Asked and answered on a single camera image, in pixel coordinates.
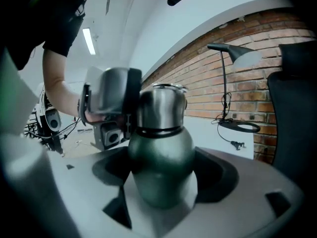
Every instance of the brick wall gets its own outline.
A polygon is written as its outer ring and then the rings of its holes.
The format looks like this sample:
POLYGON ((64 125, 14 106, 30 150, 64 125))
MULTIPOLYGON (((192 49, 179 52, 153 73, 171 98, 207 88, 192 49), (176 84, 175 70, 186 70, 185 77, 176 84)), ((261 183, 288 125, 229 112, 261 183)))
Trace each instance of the brick wall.
POLYGON ((189 92, 186 116, 213 119, 222 111, 223 77, 220 56, 208 50, 210 42, 228 43, 259 50, 263 59, 250 68, 236 68, 223 53, 227 91, 232 93, 229 118, 257 123, 254 134, 255 159, 271 163, 276 145, 276 121, 267 88, 267 77, 281 70, 279 44, 314 39, 312 31, 292 9, 268 10, 233 20, 199 37, 173 55, 143 83, 180 83, 189 92))

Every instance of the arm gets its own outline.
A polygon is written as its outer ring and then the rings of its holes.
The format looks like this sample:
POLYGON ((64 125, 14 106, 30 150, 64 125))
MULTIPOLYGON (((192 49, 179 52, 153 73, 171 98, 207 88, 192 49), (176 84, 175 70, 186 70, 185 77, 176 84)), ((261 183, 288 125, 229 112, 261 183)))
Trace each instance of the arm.
POLYGON ((64 81, 66 57, 45 49, 43 54, 43 77, 45 92, 51 104, 59 111, 78 117, 79 95, 73 93, 64 81))

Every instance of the lamp shade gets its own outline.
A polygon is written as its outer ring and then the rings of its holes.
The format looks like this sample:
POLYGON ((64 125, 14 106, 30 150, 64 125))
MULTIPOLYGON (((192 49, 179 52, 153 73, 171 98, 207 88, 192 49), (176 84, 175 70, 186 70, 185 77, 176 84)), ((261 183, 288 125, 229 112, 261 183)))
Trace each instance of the lamp shade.
POLYGON ((259 51, 255 51, 240 46, 221 43, 210 43, 207 45, 207 47, 211 50, 228 52, 233 62, 233 67, 235 68, 253 66, 257 64, 262 58, 262 55, 259 51))

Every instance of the fluorescent light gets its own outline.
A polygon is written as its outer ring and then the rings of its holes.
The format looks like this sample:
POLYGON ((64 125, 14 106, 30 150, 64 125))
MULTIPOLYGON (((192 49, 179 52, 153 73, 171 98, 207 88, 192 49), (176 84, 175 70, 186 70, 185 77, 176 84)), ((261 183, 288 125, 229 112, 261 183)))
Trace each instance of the fluorescent light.
POLYGON ((95 49, 94 49, 94 44, 93 44, 93 40, 91 39, 91 35, 90 35, 90 29, 89 28, 84 28, 83 29, 83 33, 84 33, 84 37, 89 49, 89 52, 91 55, 95 55, 95 49))

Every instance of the thermos lid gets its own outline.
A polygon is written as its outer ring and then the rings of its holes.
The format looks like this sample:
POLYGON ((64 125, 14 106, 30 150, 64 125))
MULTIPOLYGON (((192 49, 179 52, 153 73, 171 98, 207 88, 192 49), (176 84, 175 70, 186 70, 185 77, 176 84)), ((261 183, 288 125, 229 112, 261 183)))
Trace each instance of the thermos lid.
POLYGON ((153 84, 141 91, 138 106, 138 127, 170 129, 183 125, 187 89, 180 84, 153 84))

